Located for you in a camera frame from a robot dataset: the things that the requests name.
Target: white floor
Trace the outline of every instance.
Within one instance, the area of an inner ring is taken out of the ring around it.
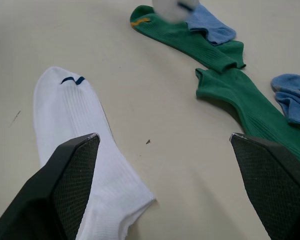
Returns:
[[[202,3],[237,31],[244,72],[279,108],[270,81],[300,74],[300,0]],[[203,66],[130,27],[141,4],[151,1],[0,0],[0,215],[39,169],[33,90],[60,66],[93,85],[118,147],[157,196],[128,240],[269,240],[228,141],[240,126],[196,99]]]

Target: light blue sock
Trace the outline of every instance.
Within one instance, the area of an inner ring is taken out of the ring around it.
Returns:
[[[236,31],[220,22],[204,6],[199,4],[185,21],[190,31],[204,31],[205,39],[214,46],[233,40]]]
[[[300,75],[283,74],[275,77],[271,86],[276,92],[284,92],[300,98]]]
[[[281,105],[288,123],[300,125],[300,98],[285,92],[276,92],[275,99]]]
[[[300,75],[283,74],[275,77],[271,86],[275,99],[281,105],[287,121],[300,124]]]

